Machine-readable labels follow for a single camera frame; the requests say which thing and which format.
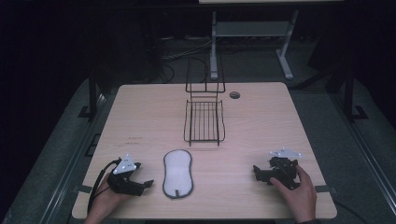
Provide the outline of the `grey metal stand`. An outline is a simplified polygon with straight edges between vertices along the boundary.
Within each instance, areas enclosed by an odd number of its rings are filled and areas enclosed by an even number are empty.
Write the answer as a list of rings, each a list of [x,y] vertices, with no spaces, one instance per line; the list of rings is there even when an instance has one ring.
[[[276,50],[276,57],[287,80],[294,79],[290,70],[286,53],[299,15],[294,10],[288,21],[218,21],[217,12],[212,13],[211,50],[210,50],[210,78],[219,78],[217,60],[217,40],[220,37],[283,37],[284,42]]]

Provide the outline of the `black stand post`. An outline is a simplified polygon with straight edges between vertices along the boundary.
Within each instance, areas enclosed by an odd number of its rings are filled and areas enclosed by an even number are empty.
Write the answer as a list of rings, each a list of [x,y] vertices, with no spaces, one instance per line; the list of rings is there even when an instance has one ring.
[[[96,87],[96,75],[95,71],[92,70],[88,77],[89,85],[89,104],[84,105],[78,114],[79,118],[86,118],[88,122],[93,121],[97,113],[97,87]]]
[[[345,95],[344,95],[344,113],[350,122],[356,119],[368,119],[367,114],[360,105],[353,104],[354,93],[354,76],[351,71],[348,72],[345,81]]]

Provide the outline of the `person's right hand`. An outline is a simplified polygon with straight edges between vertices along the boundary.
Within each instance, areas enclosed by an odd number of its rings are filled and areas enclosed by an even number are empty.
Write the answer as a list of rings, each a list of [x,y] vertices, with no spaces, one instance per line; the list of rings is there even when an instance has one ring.
[[[287,189],[280,181],[272,177],[271,182],[284,198],[296,223],[316,218],[317,192],[309,174],[299,165],[296,166],[300,178],[297,189]]]

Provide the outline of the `person's left hand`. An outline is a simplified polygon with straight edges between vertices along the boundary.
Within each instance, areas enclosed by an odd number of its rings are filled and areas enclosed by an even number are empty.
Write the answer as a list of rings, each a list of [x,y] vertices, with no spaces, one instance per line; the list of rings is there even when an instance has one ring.
[[[99,186],[99,194],[93,200],[92,207],[87,217],[101,217],[104,220],[111,215],[121,204],[132,198],[131,195],[114,192],[107,184],[108,175]]]

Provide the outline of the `white cloth pad grey edge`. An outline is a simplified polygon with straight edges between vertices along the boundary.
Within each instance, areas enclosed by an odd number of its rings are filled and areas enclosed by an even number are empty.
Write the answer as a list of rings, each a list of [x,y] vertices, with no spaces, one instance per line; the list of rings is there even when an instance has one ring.
[[[168,198],[181,199],[191,194],[193,190],[191,163],[191,154],[184,149],[172,150],[164,156],[163,193]]]

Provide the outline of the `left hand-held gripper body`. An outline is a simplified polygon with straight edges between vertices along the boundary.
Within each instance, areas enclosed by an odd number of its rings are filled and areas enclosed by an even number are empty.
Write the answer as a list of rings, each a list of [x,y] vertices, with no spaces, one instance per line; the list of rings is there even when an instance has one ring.
[[[144,185],[130,179],[131,175],[136,171],[134,163],[133,158],[126,154],[110,172],[107,184],[114,192],[133,196],[141,196],[143,194]]]

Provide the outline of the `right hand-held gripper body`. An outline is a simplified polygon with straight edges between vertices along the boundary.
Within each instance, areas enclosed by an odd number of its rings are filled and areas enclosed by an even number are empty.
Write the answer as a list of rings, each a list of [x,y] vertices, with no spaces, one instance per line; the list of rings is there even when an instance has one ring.
[[[287,189],[297,189],[300,184],[294,181],[297,177],[296,166],[298,165],[298,159],[303,155],[285,147],[277,151],[270,151],[269,154],[272,156],[269,163],[273,168],[275,178]]]

